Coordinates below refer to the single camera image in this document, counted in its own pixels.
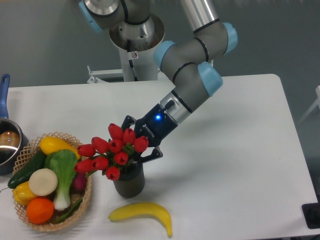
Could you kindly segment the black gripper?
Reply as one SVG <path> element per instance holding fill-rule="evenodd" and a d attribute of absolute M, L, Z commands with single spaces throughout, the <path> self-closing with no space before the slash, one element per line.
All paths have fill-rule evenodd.
<path fill-rule="evenodd" d="M 148 148 L 136 158 L 136 163 L 147 163 L 163 157 L 160 149 L 161 141 L 170 134 L 178 124 L 165 113 L 165 109 L 158 103 L 143 118 L 136 120 L 127 115 L 121 125 L 122 130 L 134 125 L 136 137 L 145 136 L 148 139 Z"/>

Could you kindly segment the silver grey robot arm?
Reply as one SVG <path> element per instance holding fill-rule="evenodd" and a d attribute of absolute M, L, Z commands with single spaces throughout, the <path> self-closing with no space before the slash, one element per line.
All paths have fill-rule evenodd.
<path fill-rule="evenodd" d="M 233 50 L 236 30 L 221 22 L 210 0 L 183 0 L 181 6 L 194 37 L 184 44 L 164 40 L 163 22 L 150 11 L 147 0 L 82 0 L 79 8 L 95 32 L 109 31 L 119 51 L 126 82 L 150 81 L 164 73 L 174 84 L 143 118 L 127 116 L 122 128 L 134 126 L 137 137 L 148 139 L 152 153 L 135 156 L 135 162 L 162 157 L 161 141 L 211 97 L 223 79 L 211 61 Z"/>

